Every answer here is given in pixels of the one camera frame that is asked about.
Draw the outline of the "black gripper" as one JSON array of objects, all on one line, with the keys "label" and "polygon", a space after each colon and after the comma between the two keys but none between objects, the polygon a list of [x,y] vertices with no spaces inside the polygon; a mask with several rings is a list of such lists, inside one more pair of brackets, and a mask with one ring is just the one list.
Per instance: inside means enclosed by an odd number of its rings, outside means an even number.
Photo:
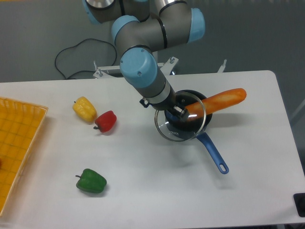
[{"label": "black gripper", "polygon": [[190,115],[184,106],[179,107],[177,105],[176,94],[158,95],[151,98],[143,97],[139,102],[144,108],[151,105],[155,110],[166,110],[166,116],[176,117],[177,121],[186,122]]}]

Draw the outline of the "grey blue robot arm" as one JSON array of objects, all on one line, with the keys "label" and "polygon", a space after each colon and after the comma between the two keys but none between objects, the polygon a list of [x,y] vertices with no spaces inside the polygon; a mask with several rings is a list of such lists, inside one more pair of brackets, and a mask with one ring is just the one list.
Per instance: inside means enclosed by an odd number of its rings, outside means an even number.
[{"label": "grey blue robot arm", "polygon": [[189,112],[177,102],[153,53],[201,39],[205,33],[204,16],[184,0],[157,0],[154,4],[157,15],[151,14],[147,0],[83,2],[91,22],[113,22],[111,33],[121,56],[120,71],[142,96],[142,105],[167,110],[185,120]]}]

